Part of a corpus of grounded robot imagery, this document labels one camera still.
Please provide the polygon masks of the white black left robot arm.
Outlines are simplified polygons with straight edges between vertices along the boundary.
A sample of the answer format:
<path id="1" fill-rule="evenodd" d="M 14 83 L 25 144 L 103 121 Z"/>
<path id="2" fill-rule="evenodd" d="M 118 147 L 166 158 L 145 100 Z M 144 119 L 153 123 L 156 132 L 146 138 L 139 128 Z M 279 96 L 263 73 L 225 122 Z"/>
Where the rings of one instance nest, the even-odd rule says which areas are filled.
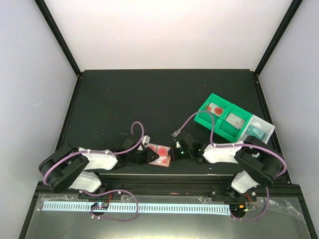
<path id="1" fill-rule="evenodd" d="M 160 155 L 154 146 L 147 147 L 148 136 L 138 140 L 129 136 L 122 144 L 110 150 L 90 150 L 68 143 L 40 163 L 38 170 L 43 183 L 53 193 L 68 189 L 83 189 L 96 199 L 103 198 L 107 186 L 102 183 L 96 169 L 112 170 L 156 161 Z"/>

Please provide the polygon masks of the pink leather card holder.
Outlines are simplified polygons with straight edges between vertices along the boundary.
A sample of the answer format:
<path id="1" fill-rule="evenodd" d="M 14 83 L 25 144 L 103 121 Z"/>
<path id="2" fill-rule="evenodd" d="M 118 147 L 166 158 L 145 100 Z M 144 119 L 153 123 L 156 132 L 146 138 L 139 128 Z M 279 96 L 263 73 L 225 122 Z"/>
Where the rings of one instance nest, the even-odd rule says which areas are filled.
<path id="1" fill-rule="evenodd" d="M 159 155 L 159 158 L 150 162 L 151 165 L 169 167 L 171 161 L 171 147 L 157 145 L 157 144 L 147 144 L 146 147 L 152 149 L 156 154 Z"/>

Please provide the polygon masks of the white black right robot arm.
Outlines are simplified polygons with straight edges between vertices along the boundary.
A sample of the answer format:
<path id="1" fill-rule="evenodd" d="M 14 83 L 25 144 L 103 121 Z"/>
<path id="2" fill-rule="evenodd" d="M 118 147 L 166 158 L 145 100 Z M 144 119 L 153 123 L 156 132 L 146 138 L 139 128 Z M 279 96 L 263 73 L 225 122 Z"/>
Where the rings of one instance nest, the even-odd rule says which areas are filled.
<path id="1" fill-rule="evenodd" d="M 174 160 L 240 165 L 243 171 L 235 174 L 225 189 L 228 198 L 233 201 L 239 200 L 248 190 L 259 185 L 272 186 L 275 179 L 287 170 L 283 156 L 252 135 L 244 141 L 229 144 L 201 144 L 184 130 L 174 132 L 172 138 L 176 142 L 172 150 Z"/>

